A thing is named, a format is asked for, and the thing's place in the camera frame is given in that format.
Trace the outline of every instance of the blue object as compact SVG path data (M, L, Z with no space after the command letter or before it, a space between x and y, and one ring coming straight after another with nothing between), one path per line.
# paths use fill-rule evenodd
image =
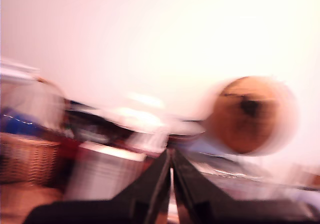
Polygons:
M6 109L1 114L1 131L5 133L37 136L40 128L33 116L18 113L13 109Z

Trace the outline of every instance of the white object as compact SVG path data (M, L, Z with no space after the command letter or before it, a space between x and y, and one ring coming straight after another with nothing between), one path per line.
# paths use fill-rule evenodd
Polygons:
M80 146L66 200L109 200L142 172L145 154L93 142Z
M6 57L1 57L1 81L13 83L30 83L36 81L39 69L21 64Z

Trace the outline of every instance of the wicker basket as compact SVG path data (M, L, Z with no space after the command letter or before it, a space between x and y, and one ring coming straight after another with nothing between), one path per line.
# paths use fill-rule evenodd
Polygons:
M0 182L47 184L56 167L59 143L33 136L0 135Z

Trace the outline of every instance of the brown round object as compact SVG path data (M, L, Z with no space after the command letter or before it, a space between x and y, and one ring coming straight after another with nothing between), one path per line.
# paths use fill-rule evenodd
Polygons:
M260 148L274 132L279 116L275 84L262 77L243 77L217 97L207 132L233 151Z

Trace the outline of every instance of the wooden surface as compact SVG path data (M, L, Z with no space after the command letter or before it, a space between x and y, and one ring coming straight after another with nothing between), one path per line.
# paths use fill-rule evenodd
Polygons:
M28 183L2 184L0 188L2 224L21 224L34 207L62 199L56 189Z

